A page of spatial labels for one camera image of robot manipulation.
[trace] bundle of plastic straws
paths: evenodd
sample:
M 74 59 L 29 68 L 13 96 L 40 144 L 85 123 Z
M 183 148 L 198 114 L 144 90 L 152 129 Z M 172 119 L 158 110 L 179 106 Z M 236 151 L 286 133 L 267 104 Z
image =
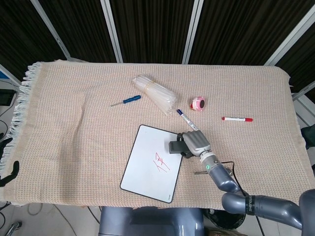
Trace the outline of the bundle of plastic straws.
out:
M 140 91 L 146 95 L 165 113 L 169 114 L 177 101 L 176 94 L 156 83 L 148 75 L 138 75 L 132 82 Z

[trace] whiteboard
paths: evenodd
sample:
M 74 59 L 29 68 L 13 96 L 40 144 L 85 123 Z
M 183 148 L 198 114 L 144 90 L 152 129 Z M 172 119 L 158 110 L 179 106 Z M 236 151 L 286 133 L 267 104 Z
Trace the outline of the whiteboard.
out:
M 176 138 L 177 134 L 141 125 L 120 187 L 171 203 L 182 161 L 180 154 L 169 154 L 168 143 Z

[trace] red marker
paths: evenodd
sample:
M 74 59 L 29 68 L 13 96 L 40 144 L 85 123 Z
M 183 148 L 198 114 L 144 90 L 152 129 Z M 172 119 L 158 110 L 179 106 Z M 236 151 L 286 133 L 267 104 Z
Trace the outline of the red marker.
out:
M 252 118 L 222 117 L 222 120 L 233 120 L 233 121 L 245 121 L 245 122 L 252 122 Z

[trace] blanket fringe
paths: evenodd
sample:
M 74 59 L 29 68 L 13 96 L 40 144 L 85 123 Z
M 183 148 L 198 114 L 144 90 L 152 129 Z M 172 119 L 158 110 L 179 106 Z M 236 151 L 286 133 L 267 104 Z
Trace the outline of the blanket fringe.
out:
M 3 150 L 3 155 L 0 161 L 0 176 L 5 170 L 7 160 L 11 157 L 13 150 L 16 147 L 17 138 L 21 129 L 23 128 L 24 118 L 27 114 L 27 110 L 30 103 L 31 90 L 37 80 L 37 72 L 41 66 L 40 62 L 36 62 L 33 65 L 28 66 L 28 71 L 25 73 L 24 81 L 19 87 L 18 97 L 16 99 L 17 105 L 14 108 L 13 118 L 9 127 L 6 138 L 13 138 L 13 140 L 6 145 Z

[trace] screwdriver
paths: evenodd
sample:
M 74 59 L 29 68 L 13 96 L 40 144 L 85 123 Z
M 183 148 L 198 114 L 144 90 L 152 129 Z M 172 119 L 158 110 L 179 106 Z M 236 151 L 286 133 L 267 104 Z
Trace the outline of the screwdriver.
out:
M 128 103 L 128 102 L 136 101 L 136 100 L 138 100 L 138 99 L 140 99 L 140 98 L 141 98 L 141 96 L 140 96 L 140 95 L 137 95 L 137 96 L 128 98 L 128 99 L 126 99 L 126 100 L 123 100 L 123 101 L 120 102 L 120 103 L 116 103 L 116 104 L 110 105 L 110 107 L 113 107 L 113 106 L 116 106 L 116 105 L 119 105 L 119 104 L 125 104 L 125 103 Z

